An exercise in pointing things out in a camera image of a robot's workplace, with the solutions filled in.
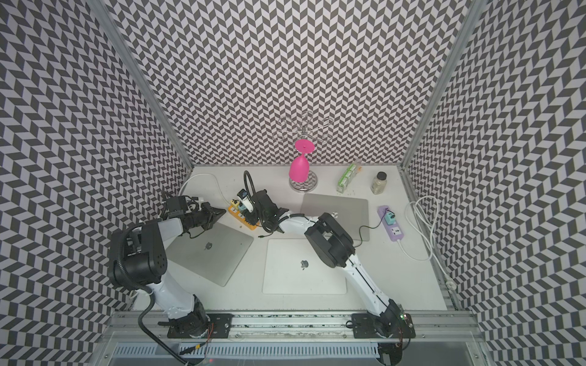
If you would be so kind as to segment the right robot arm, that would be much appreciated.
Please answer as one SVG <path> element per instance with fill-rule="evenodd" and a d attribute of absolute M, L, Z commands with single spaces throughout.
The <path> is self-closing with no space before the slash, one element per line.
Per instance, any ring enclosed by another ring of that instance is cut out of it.
<path fill-rule="evenodd" d="M 262 190 L 250 198 L 253 214 L 268 236 L 273 233 L 304 235 L 329 268 L 338 268 L 355 288 L 372 318 L 375 333 L 383 338 L 406 334 L 410 326 L 401 307 L 386 295 L 365 270 L 356 254 L 353 239 L 330 213 L 308 216 L 278 207 Z"/>

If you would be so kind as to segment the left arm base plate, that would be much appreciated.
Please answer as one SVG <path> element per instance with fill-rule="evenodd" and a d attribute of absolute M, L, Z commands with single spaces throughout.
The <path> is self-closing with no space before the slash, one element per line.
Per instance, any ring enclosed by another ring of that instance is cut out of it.
<path fill-rule="evenodd" d="M 159 322 L 168 328 L 169 339 L 227 339 L 232 326 L 233 314 L 211 313 L 204 318 L 190 314 L 186 317 Z"/>

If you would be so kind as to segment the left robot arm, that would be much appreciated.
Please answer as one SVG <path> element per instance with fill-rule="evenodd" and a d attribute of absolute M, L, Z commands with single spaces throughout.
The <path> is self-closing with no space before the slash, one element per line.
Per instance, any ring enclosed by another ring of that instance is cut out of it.
<path fill-rule="evenodd" d="M 164 323 L 181 336 L 198 337 L 209 328 L 203 304 L 167 273 L 166 246 L 190 230 L 213 228 L 224 208 L 186 195 L 167 198 L 160 218 L 133 224 L 111 235 L 108 278 L 116 288 L 143 291 L 167 315 Z"/>

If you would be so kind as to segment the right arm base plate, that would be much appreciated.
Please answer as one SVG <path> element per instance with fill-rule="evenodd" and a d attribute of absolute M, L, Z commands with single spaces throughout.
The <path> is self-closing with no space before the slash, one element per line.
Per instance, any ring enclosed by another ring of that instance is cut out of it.
<path fill-rule="evenodd" d="M 356 313 L 346 321 L 346 328 L 353 331 L 355 339 L 413 339 L 416 332 L 410 314 L 401 314 L 398 319 L 386 321 L 370 313 Z"/>

